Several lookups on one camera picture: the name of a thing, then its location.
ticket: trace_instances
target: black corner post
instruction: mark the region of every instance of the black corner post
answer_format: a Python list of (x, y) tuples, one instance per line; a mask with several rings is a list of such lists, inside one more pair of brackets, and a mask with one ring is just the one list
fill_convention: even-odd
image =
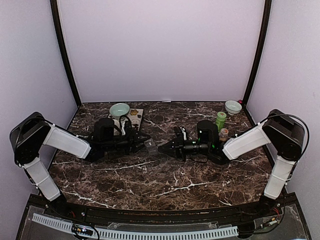
[(251, 94), (252, 89), (254, 87), (255, 79), (257, 76), (259, 63), (261, 60), (262, 51), (264, 49), (264, 44), (265, 44), (266, 35), (267, 35), (267, 29), (268, 29), (268, 23), (269, 23), (270, 11), (271, 11), (271, 4), (272, 4), (272, 0), (265, 0), (265, 2), (264, 2), (264, 10), (263, 10), (263, 17), (262, 17), (259, 40), (258, 40), (258, 44), (257, 44), (256, 51), (255, 51), (255, 56), (254, 56), (254, 60), (253, 60), (253, 65), (252, 65), (250, 77), (249, 77), (248, 84), (246, 86), (245, 93), (244, 93), (243, 100), (242, 100), (242, 104), (244, 106), (246, 106), (249, 101), (250, 94)]
[(79, 92), (78, 92), (78, 89), (76, 86), (74, 75), (71, 70), (68, 54), (67, 54), (67, 49), (66, 49), (65, 40), (64, 40), (64, 36), (63, 36), (63, 32), (62, 32), (61, 22), (60, 22), (60, 17), (59, 17), (59, 9), (58, 9), (57, 0), (50, 0), (50, 4), (51, 4), (51, 11), (52, 11), (52, 18), (53, 18), (53, 23), (54, 23), (54, 28), (55, 28), (55, 34), (56, 34), (56, 38), (58, 40), (64, 69), (65, 69), (66, 76), (67, 76), (69, 84), (70, 84), (70, 88), (71, 88), (75, 103), (76, 103), (77, 107), (79, 108), (82, 103), (81, 103)]

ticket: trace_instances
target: white cable tray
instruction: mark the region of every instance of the white cable tray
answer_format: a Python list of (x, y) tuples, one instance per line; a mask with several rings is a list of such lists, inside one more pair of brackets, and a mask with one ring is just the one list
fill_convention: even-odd
[[(68, 234), (72, 234), (72, 223), (66, 220), (59, 220), (49, 216), (34, 213), (33, 222), (47, 226), (52, 229), (59, 230)], [(117, 231), (96, 227), (100, 234), (101, 240), (214, 240), (224, 239), (238, 236), (238, 227), (225, 227), (220, 229), (204, 230), (204, 231), (187, 231), (187, 232), (132, 232)], [(93, 231), (91, 239), (97, 239), (97, 233)]]

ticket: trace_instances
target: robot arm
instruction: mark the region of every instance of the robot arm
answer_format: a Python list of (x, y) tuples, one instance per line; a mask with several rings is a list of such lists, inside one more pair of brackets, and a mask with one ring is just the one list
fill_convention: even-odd
[(91, 150), (88, 142), (45, 121), (38, 112), (34, 112), (11, 131), (10, 141), (15, 163), (25, 170), (33, 184), (50, 202), (62, 198), (63, 194), (39, 157), (41, 146), (51, 146), (81, 159), (86, 158)]
[(159, 152), (186, 160), (186, 155), (203, 154), (216, 164), (223, 165), (253, 149), (273, 144), (277, 159), (264, 196), (275, 200), (281, 193), (293, 167), (302, 154), (305, 131), (303, 126), (275, 109), (268, 118), (243, 134), (219, 142), (218, 128), (209, 120), (197, 123), (197, 140), (185, 140), (176, 128), (176, 138), (159, 147)]
[(128, 119), (123, 125), (124, 134), (114, 135), (114, 120), (102, 118), (94, 125), (94, 131), (87, 140), (79, 138), (65, 129), (47, 121), (39, 112), (34, 112), (10, 133), (14, 161), (24, 168), (33, 184), (50, 202), (65, 200), (39, 157), (42, 145), (54, 147), (90, 162), (104, 156), (105, 152), (122, 149), (126, 155), (144, 147), (144, 141), (151, 137), (135, 130)]
[(303, 126), (290, 117), (277, 115), (283, 113), (276, 109), (271, 111), (268, 116), (270, 119), (240, 136), (229, 139), (222, 148), (225, 156), (233, 160), (263, 145), (274, 145), (277, 159), (264, 189), (264, 195), (273, 200), (279, 197), (293, 167), (300, 159), (305, 136)]

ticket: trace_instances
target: patterned placemat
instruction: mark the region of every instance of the patterned placemat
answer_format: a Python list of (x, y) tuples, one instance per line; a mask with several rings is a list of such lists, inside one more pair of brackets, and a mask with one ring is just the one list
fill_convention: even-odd
[[(141, 108), (131, 108), (129, 114), (127, 115), (127, 117), (131, 120), (132, 123), (132, 127), (134, 129), (136, 129), (137, 131), (139, 131), (140, 129), (140, 125), (141, 125), (141, 120), (142, 120), (142, 115), (144, 114), (144, 110)], [(110, 119), (114, 119), (113, 116), (111, 116), (111, 114), (108, 115), (108, 118)]]

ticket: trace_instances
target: small bowl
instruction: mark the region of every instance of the small bowl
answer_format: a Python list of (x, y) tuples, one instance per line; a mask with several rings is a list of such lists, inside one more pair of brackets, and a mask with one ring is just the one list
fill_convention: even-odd
[(235, 115), (240, 113), (242, 106), (240, 103), (237, 101), (229, 100), (225, 102), (225, 110), (230, 114), (230, 115)]
[(110, 114), (114, 119), (119, 120), (122, 115), (127, 115), (130, 111), (130, 106), (125, 103), (117, 103), (110, 107)]

